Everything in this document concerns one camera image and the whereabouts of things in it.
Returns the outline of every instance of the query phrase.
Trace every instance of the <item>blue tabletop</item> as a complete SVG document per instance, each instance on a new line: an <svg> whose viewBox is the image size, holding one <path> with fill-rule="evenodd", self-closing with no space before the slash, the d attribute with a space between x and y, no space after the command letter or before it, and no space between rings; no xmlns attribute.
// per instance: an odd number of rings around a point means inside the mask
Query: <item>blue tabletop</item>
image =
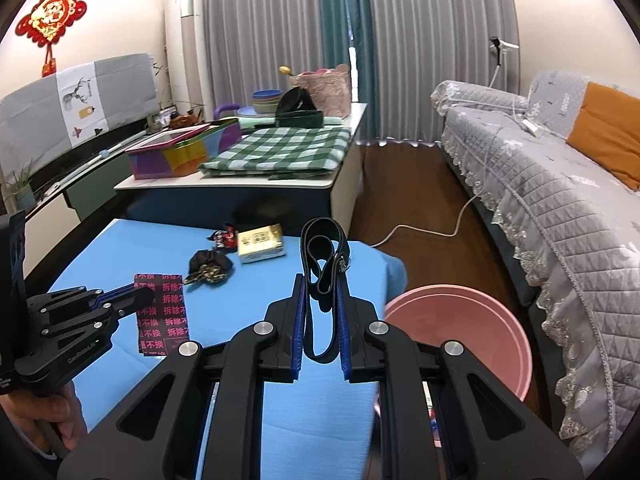
<svg viewBox="0 0 640 480"><path fill-rule="evenodd" d="M141 274L187 274L195 251L208 249L210 231L118 220L66 268L52 290L84 285L111 290ZM228 341L264 318L268 305L288 298L302 272L298 238L286 237L286 256L243 265L222 286L190 285L184 301L190 338L209 346ZM402 262L360 242L350 242L347 271L353 296L370 301L381 316L385 303L406 287ZM314 345L331 338L332 317L314 308ZM113 348L75 378L91 429L160 361L138 352L135 316L120 320ZM264 480L360 480L373 422L374 384L344 381L340 359L319 365L303 358L295 384L265 384L262 428Z"/></svg>

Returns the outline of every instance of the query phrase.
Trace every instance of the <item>metal screw cap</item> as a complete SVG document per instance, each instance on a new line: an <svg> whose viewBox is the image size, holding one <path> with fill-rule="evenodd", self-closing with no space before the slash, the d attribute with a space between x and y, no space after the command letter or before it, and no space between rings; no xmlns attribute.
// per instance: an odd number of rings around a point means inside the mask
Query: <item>metal screw cap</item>
<svg viewBox="0 0 640 480"><path fill-rule="evenodd" d="M389 325L384 321L374 321L369 325L369 330L375 335L383 335L389 332Z"/></svg>
<svg viewBox="0 0 640 480"><path fill-rule="evenodd" d="M193 341L187 341L185 343L182 343L180 345L180 348L178 348L178 352L180 352L180 355L184 355L185 357L191 357L197 351L198 351L198 345Z"/></svg>
<svg viewBox="0 0 640 480"><path fill-rule="evenodd" d="M460 341L447 341L444 345L444 351L449 355L460 355L465 351Z"/></svg>
<svg viewBox="0 0 640 480"><path fill-rule="evenodd" d="M254 332L257 335L267 335L273 332L273 325L268 321L261 321L260 323L256 323L254 325Z"/></svg>

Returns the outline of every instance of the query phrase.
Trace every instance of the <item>pink basket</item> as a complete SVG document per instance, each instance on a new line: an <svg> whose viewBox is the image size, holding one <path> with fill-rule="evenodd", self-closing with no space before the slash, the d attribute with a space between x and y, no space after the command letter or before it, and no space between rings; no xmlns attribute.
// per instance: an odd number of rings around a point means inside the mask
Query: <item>pink basket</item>
<svg viewBox="0 0 640 480"><path fill-rule="evenodd" d="M520 400L527 395L533 370L529 341L514 315L491 296L466 286L424 286L391 301L385 320L422 343L460 341Z"/></svg>
<svg viewBox="0 0 640 480"><path fill-rule="evenodd" d="M309 90L318 110L326 117L345 118L351 113L351 77L349 73L326 72L324 74L297 75L289 78L293 88Z"/></svg>

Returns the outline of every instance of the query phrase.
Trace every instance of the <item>stacked bowls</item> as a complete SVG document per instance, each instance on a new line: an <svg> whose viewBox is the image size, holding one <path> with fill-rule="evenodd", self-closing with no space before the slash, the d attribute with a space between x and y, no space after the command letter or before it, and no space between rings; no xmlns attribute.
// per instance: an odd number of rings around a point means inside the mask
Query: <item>stacked bowls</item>
<svg viewBox="0 0 640 480"><path fill-rule="evenodd" d="M282 90L258 90L254 92L253 104L256 114L274 114L282 97Z"/></svg>

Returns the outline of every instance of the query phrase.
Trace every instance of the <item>small yellow package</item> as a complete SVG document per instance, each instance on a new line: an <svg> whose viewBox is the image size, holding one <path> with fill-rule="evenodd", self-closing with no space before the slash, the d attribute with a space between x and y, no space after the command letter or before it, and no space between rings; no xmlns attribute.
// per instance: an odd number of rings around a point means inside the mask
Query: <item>small yellow package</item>
<svg viewBox="0 0 640 480"><path fill-rule="evenodd" d="M280 224L238 233L238 258L244 264L284 256Z"/></svg>

